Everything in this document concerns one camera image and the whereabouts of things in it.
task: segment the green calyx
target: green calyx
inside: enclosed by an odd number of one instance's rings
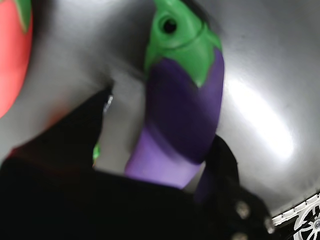
[[[101,152],[100,145],[97,143],[93,149],[93,156],[92,156],[93,163],[95,163],[96,160],[100,157],[100,152]]]
[[[219,37],[180,0],[154,0],[154,16],[144,69],[148,73],[162,58],[175,60],[197,87],[206,82],[215,62],[214,48],[222,50]]]
[[[18,9],[20,23],[24,33],[29,30],[32,14],[32,5],[30,0],[14,0]]]

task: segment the red toy tomato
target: red toy tomato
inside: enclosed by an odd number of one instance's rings
[[[0,0],[0,118],[23,85],[32,43],[31,0]]]

